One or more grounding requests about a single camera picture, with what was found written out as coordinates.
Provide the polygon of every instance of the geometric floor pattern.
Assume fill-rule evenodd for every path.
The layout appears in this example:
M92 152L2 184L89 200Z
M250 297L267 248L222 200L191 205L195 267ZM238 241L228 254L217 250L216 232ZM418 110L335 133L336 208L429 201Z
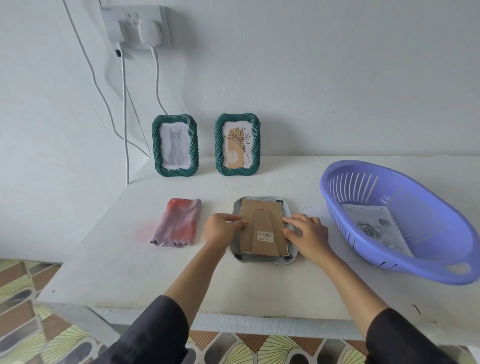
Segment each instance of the geometric floor pattern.
M36 302L60 265L0 260L0 364L85 364L107 349ZM182 364L361 364L365 342L190 331ZM460 364L465 347L441 346Z

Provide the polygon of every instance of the person's hand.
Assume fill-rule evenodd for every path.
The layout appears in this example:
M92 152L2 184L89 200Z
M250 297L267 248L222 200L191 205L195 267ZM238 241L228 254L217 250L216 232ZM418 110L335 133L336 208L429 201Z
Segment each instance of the person's hand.
M336 254L328 244L328 228L322 225L319 218L293 214L292 218L283 218L283 221L302 231L302 237L295 235L289 229L283 229L283 234L295 244L305 258L320 266L329 259L336 258Z
M239 229L247 226L247 222L240 215L213 214L205 223L205 243L226 249Z

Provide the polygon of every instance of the barcode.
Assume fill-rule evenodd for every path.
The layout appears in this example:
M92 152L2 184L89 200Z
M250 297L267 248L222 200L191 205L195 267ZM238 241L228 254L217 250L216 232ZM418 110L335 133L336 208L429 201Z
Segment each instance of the barcode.
M272 232L265 232L265 231L258 231L257 232L257 240L260 242L271 242L273 243L273 233Z

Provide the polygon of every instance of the brown cardboard backing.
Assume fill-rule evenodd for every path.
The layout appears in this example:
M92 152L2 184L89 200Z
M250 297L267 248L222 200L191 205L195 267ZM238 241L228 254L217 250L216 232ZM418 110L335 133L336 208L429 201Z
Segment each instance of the brown cardboard backing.
M282 207L279 202L243 200L241 216L248 225L240 233L239 253L279 256L288 255L283 235ZM273 233L273 243L258 240L258 232Z

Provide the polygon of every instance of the cat drawing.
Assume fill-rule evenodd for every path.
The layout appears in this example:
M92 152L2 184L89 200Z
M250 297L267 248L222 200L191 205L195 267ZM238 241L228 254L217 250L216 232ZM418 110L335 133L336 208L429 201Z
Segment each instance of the cat drawing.
M170 130L171 150L168 157L168 163L172 166L181 166L183 164L184 155L181 147L181 130L173 132Z

